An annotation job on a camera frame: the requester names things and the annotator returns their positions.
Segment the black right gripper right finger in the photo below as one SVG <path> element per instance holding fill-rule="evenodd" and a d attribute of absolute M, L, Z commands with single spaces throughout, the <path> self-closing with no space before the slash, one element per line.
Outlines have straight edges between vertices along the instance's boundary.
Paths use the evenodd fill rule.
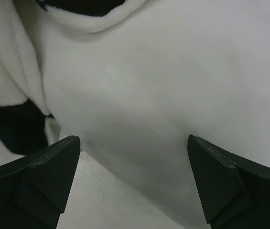
<path fill-rule="evenodd" d="M 207 224 L 270 229 L 270 168 L 193 135 L 187 151 Z"/>

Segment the black white checkered pillowcase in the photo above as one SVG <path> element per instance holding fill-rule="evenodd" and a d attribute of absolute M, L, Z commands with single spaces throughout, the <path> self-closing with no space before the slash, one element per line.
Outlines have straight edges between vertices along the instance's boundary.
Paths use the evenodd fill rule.
<path fill-rule="evenodd" d="M 46 61 L 37 54 L 31 36 L 11 0 L 0 0 L 0 112 L 19 114 L 42 125 L 54 115 L 64 129 L 79 134 L 84 147 L 98 161 L 145 161 L 145 140 L 137 140 L 121 123 L 96 128 L 118 117 L 118 105 L 134 89 L 130 75 L 116 58 L 117 38 L 89 49 L 72 45 L 68 32 L 94 37 L 113 31 L 145 9 L 144 0 L 37 0 L 63 31 L 50 39 L 54 50 Z"/>

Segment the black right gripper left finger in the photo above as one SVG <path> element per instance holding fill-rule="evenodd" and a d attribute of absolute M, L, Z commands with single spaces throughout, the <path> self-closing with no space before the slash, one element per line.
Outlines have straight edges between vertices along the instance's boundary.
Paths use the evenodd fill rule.
<path fill-rule="evenodd" d="M 0 166 L 0 229 L 55 229 L 79 156 L 79 137 L 68 136 Z"/>

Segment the white pillow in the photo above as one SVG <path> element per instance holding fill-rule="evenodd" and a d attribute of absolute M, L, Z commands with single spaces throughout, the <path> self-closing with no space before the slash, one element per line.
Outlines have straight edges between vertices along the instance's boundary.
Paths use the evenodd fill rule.
<path fill-rule="evenodd" d="M 202 229 L 205 216 L 187 151 L 190 135 L 270 167 L 270 0 L 146 2 L 113 31 L 67 34 L 72 45 L 89 49 L 114 38 L 122 42 L 114 53 L 135 86 L 118 105 L 118 117 L 96 130 L 121 123 L 122 131 L 146 141 L 146 160 L 98 161 L 79 134 L 59 124 L 171 219 Z M 54 50 L 50 39 L 63 31 L 44 11 L 38 29 L 33 37 L 46 61 Z"/>

